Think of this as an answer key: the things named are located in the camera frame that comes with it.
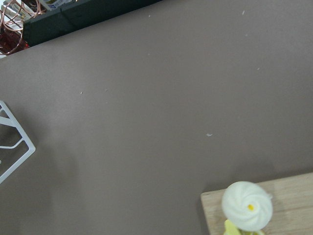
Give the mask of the bamboo cutting board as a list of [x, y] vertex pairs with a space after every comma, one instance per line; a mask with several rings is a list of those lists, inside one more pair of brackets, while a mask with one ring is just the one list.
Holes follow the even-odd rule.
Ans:
[[[313, 174], [306, 173], [259, 185], [272, 196], [273, 216], [263, 229], [267, 235], [311, 235], [313, 233]], [[224, 190], [204, 192], [201, 203], [211, 235], [224, 233], [226, 217], [221, 200]]]

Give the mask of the black box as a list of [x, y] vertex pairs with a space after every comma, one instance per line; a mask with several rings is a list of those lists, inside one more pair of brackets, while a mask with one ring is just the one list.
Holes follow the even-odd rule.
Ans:
[[155, 3], [157, 0], [72, 1], [24, 22], [22, 38], [33, 47]]

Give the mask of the lower lemon slice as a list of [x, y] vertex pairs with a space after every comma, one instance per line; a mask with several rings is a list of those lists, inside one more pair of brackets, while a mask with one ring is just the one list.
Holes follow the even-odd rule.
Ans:
[[265, 235], [262, 230], [259, 231], [243, 231], [237, 228], [230, 220], [224, 222], [224, 233], [223, 235]]

